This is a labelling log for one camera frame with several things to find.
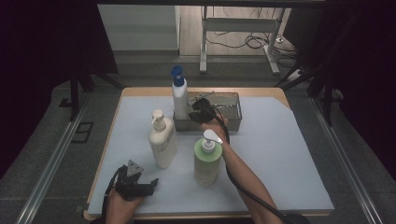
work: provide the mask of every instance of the pump bottle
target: pump bottle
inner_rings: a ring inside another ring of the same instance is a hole
[[[206,130],[204,138],[195,143],[194,178],[203,186],[212,185],[219,174],[222,147],[220,143],[215,141],[221,142],[215,132]]]
[[[148,141],[157,166],[164,169],[171,165],[177,153],[174,123],[171,119],[164,118],[161,110],[156,109],[152,112],[151,125],[153,128]]]
[[[187,81],[182,76],[183,68],[176,65],[172,68],[172,94],[175,106],[175,119],[189,118],[189,102],[187,98]]]

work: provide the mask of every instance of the black cable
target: black cable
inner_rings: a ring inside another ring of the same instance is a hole
[[[274,7],[273,16],[271,17],[271,19],[274,18],[275,10],[276,10],[276,7]]]
[[[253,12],[256,11],[256,9],[258,10],[257,13],[259,13],[259,9],[258,9],[257,7],[255,7],[255,8],[250,12],[250,15],[248,15],[249,18],[251,17],[251,15],[253,15]]]
[[[222,45],[224,47],[231,48],[231,49],[239,49],[239,48],[242,48],[242,47],[244,47],[246,45],[246,43],[245,43],[245,44],[243,44],[241,46],[229,46],[229,45],[225,45],[225,44],[218,43],[218,42],[212,42],[212,41],[208,40],[207,38],[206,38],[206,41],[211,43],[211,44]]]
[[[227,175],[230,178],[231,182],[233,183],[234,186],[236,186],[237,189],[241,190],[244,194],[246,194],[249,198],[254,200],[256,203],[259,203],[261,206],[265,207],[268,211],[270,211],[272,214],[275,216],[279,217],[280,220],[287,224],[293,224],[290,220],[288,220],[282,213],[280,213],[276,208],[271,206],[271,204],[265,202],[261,198],[257,197],[256,195],[250,193],[247,189],[243,188],[241,185],[239,185],[238,182],[233,178],[233,175],[231,174],[230,170],[228,169],[227,166],[225,166],[225,169],[227,171]]]
[[[280,55],[280,56],[284,56],[290,59],[297,59],[299,57],[299,54],[292,54],[292,53],[283,53],[281,51],[279,51],[278,49],[274,48],[273,53],[275,55]]]
[[[269,43],[270,42],[270,36],[266,33],[262,33],[265,36],[265,42]],[[284,51],[288,51],[288,52],[296,52],[295,54],[287,54],[287,53],[283,53],[281,52],[281,50]],[[290,58],[297,58],[299,56],[299,51],[296,49],[282,49],[279,47],[274,46],[274,53],[278,54],[278,55],[283,55],[283,56],[287,56]]]
[[[102,204],[102,218],[103,218],[104,220],[106,220],[106,211],[107,211],[107,199],[108,199],[108,194],[110,194],[111,189],[113,189],[114,182],[115,182],[115,180],[116,180],[116,176],[119,174],[121,168],[122,168],[122,167],[120,167],[120,168],[116,171],[116,173],[113,175],[113,177],[111,178],[110,182],[108,183],[108,187],[107,187],[106,192],[105,192],[105,197],[104,197],[104,199],[103,199],[103,204]]]
[[[216,31],[213,32],[213,34],[215,34],[215,35],[227,35],[229,33],[230,33],[230,31],[223,32],[223,33],[220,33],[220,34],[216,34]]]
[[[225,7],[223,7],[223,12],[224,12],[224,14],[225,14],[227,17],[229,17],[228,14],[227,14],[227,12],[225,12]]]
[[[285,64],[283,64],[280,60],[282,60],[282,59],[289,59],[289,57],[288,58],[277,58],[276,59],[276,63],[277,64],[279,64],[280,66],[282,66],[282,67],[286,67],[286,68],[292,68],[293,66],[286,66]]]
[[[256,43],[259,44],[259,46],[257,46],[257,47],[251,46],[251,45],[249,44],[250,41],[255,41]],[[248,35],[248,36],[245,38],[245,43],[246,43],[251,49],[261,49],[261,48],[264,47],[266,44],[268,44],[269,41],[268,41],[267,39],[265,39],[265,38],[262,38],[262,37],[260,37],[260,36],[253,35],[253,33],[250,33],[250,35]]]
[[[268,12],[270,11],[270,8],[268,7],[267,8],[267,11],[265,12],[265,19],[267,19],[268,18]]]
[[[203,109],[206,113],[211,114],[219,122],[221,128],[223,129],[223,131],[226,135],[226,140],[227,140],[228,144],[230,144],[230,134],[228,132],[227,126],[224,123],[223,116],[221,115],[219,110],[217,108],[215,108],[219,112],[221,118],[219,118],[217,115],[213,114],[211,111],[209,111],[206,108],[201,107],[201,109]],[[227,175],[230,178],[231,182],[233,183],[234,186],[236,186],[237,189],[241,190],[244,194],[246,194],[253,201],[255,201],[256,203],[259,203],[261,206],[265,207],[272,214],[279,217],[280,220],[282,220],[284,223],[293,224],[282,213],[280,213],[277,209],[275,209],[273,206],[271,206],[271,204],[269,204],[269,203],[265,202],[264,200],[262,200],[261,198],[257,197],[256,195],[254,195],[253,193],[251,193],[250,191],[248,191],[247,189],[242,187],[238,182],[236,182],[235,178],[233,177],[233,175],[231,174],[231,172],[227,166],[226,166],[226,171],[227,171]]]
[[[258,10],[258,12],[257,12],[257,18],[259,18],[261,14],[262,14],[262,7],[259,8],[259,10]]]

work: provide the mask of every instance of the white bottle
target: white bottle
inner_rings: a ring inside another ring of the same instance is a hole
[[[171,76],[174,78],[172,83],[172,93],[175,106],[175,119],[189,119],[187,81],[182,74],[183,68],[181,66],[176,65],[172,68]]]
[[[176,155],[174,123],[169,118],[163,117],[163,112],[156,109],[152,112],[151,129],[148,141],[151,146],[154,159],[160,168],[171,165]]]

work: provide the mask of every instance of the blue bottle cap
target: blue bottle cap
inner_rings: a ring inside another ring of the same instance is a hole
[[[174,84],[176,87],[181,87],[184,85],[184,77],[182,74],[183,68],[180,65],[175,65],[172,68],[171,76],[174,78]]]

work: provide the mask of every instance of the white tabletop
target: white tabletop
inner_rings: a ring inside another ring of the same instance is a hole
[[[273,97],[240,97],[243,119],[238,133],[231,134],[231,146],[268,188],[276,206],[284,212],[329,214],[333,205],[290,109]],[[219,177],[210,187],[193,178],[193,146],[202,133],[177,133],[177,154],[167,169],[158,168],[148,136],[151,112],[161,109],[172,118],[170,96],[122,97],[118,114],[97,176],[88,214],[100,215],[110,178],[129,159],[143,166],[139,183],[159,178],[153,196],[135,211],[183,215],[246,212],[221,161]]]

